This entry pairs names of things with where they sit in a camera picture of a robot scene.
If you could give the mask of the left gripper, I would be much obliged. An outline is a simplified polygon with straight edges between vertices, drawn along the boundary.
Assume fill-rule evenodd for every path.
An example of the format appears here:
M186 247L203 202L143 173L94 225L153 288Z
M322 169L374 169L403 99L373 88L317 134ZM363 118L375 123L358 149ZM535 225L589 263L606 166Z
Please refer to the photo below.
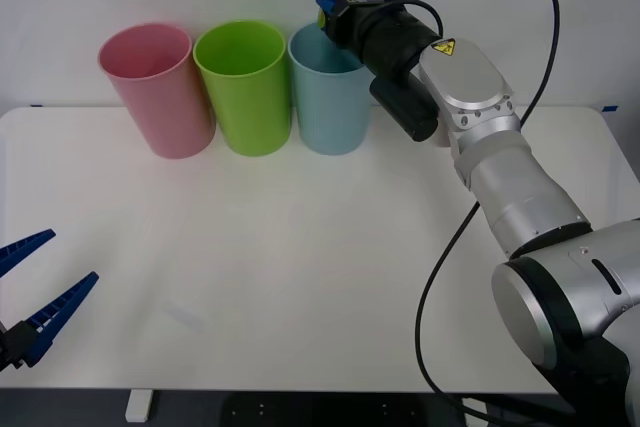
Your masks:
M52 229L30 235L0 251L0 277L6 275L24 259L56 236ZM99 276L90 272L66 292L18 322L11 329L1 328L1 370L9 366L18 369L26 364L35 366L53 345L71 316L95 286Z

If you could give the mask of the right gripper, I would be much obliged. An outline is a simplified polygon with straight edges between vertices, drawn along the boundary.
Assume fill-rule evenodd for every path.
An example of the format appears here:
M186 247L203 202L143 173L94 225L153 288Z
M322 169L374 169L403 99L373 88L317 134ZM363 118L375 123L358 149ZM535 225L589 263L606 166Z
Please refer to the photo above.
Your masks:
M365 18L384 0L315 0L319 7L318 26L333 42L360 56Z

